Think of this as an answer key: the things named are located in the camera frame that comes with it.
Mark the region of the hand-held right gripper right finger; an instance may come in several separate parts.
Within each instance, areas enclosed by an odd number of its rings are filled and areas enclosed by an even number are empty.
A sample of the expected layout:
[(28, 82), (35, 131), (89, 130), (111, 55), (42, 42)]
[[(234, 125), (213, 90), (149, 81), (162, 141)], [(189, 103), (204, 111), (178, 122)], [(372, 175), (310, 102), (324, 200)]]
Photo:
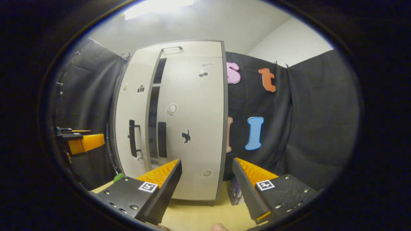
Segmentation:
[(257, 225), (279, 221), (318, 195), (291, 174), (278, 176), (239, 158), (232, 161), (232, 172)]

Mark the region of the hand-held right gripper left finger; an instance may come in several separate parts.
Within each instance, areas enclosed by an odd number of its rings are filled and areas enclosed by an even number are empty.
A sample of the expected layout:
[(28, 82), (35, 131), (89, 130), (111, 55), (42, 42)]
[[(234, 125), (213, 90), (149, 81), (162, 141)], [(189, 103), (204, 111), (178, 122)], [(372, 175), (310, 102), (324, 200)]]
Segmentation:
[(97, 193), (114, 209), (142, 222), (158, 225), (182, 175), (180, 159), (170, 161), (140, 177), (125, 176)]

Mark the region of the white cabinet door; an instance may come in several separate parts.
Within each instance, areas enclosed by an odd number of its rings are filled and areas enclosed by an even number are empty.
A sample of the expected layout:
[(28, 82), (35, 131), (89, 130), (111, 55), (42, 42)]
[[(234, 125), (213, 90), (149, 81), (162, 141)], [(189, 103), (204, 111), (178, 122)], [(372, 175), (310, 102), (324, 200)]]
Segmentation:
[(166, 59), (157, 104), (166, 122), (167, 158), (180, 159), (182, 175), (174, 199), (213, 201), (217, 197), (224, 134), (224, 79), (221, 57)]
[[(132, 178), (140, 177), (151, 170), (148, 147), (148, 110), (152, 78), (158, 57), (154, 54), (133, 56), (119, 88), (115, 109), (115, 139), (122, 172)], [(141, 149), (133, 157), (129, 143), (129, 120), (140, 125), (136, 128), (136, 148)]]

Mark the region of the white and grey cabinet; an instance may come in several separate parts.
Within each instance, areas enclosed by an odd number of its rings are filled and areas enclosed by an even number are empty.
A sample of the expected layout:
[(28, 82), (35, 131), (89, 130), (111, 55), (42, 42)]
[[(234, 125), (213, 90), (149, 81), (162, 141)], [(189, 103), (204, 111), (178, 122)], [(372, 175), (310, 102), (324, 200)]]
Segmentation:
[[(160, 92), (160, 83), (162, 80), (162, 74), (163, 74), (165, 63), (166, 63), (166, 59), (167, 57), (161, 58), (160, 55), (158, 57), (156, 67), (154, 68), (154, 72), (153, 72), (153, 78), (152, 78), (153, 83), (151, 87), (151, 94), (149, 97), (150, 101), (149, 101), (149, 110), (148, 110), (148, 147), (149, 147), (149, 153), (150, 153), (151, 170), (162, 166), (159, 163), (158, 149), (157, 149), (158, 148), (158, 144), (157, 144), (157, 104), (158, 104), (158, 97), (159, 97), (159, 92)], [(227, 67), (226, 67), (227, 62), (226, 62), (225, 52), (223, 53), (223, 56), (222, 56), (222, 62), (223, 62), (223, 79), (224, 79), (224, 118), (225, 118), (225, 122), (224, 122), (224, 134), (223, 134), (224, 140), (223, 140), (223, 147), (222, 147), (222, 165), (220, 169), (220, 181), (219, 181), (218, 190), (217, 190), (217, 197), (213, 201), (194, 201), (197, 203), (207, 203), (209, 206), (214, 206), (220, 199), (220, 192), (222, 190), (222, 181), (223, 181), (224, 169), (225, 169), (226, 146), (227, 146), (228, 127), (229, 127), (228, 125), (228, 81), (227, 81)], [(117, 102), (119, 88), (120, 88), (123, 76), (120, 78), (119, 85), (117, 86), (115, 93), (114, 93), (114, 97), (113, 97), (114, 102), (112, 105), (112, 111), (111, 111), (110, 123), (109, 123), (109, 132), (111, 133), (113, 152), (116, 155), (116, 159), (118, 160), (118, 163), (119, 163), (119, 158), (118, 158), (117, 147), (116, 147), (114, 122), (115, 122), (116, 102)]]

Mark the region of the white cabinet drawer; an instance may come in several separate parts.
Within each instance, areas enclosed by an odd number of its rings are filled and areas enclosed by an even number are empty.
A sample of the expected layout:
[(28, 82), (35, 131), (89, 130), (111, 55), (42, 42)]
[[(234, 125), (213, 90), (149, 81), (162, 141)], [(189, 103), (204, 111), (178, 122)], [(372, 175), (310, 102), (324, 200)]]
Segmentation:
[[(182, 46), (182, 50), (161, 51), (162, 48)], [(135, 51), (135, 57), (154, 54), (155, 57), (160, 55), (161, 58), (171, 56), (206, 56), (222, 57), (225, 52), (224, 42), (220, 40), (187, 40), (171, 41), (166, 43), (153, 44)]]

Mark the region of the blue printed box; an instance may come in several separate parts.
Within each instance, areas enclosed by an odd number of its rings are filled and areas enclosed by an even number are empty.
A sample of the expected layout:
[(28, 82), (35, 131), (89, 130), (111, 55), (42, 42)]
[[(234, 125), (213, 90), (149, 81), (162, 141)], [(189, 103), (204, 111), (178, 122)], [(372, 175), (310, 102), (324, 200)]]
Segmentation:
[(245, 202), (238, 181), (234, 176), (231, 178), (231, 181), (228, 184), (228, 196), (232, 206), (236, 206)]

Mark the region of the black backdrop cloth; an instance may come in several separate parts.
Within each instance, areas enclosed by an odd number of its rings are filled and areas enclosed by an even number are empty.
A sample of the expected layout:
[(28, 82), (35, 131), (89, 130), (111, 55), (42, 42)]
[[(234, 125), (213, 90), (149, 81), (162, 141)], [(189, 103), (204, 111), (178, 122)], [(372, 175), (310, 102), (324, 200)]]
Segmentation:
[(315, 190), (329, 186), (348, 162), (360, 121), (355, 73), (336, 51), (289, 68), (226, 52), (241, 80), (228, 85), (232, 117), (223, 180), (240, 158)]
[[(85, 38), (71, 50), (65, 63), (59, 78), (63, 95), (56, 110), (56, 124), (106, 135), (114, 92), (127, 59)], [(72, 168), (87, 190), (110, 182), (116, 175), (108, 147), (104, 143), (72, 158)]]

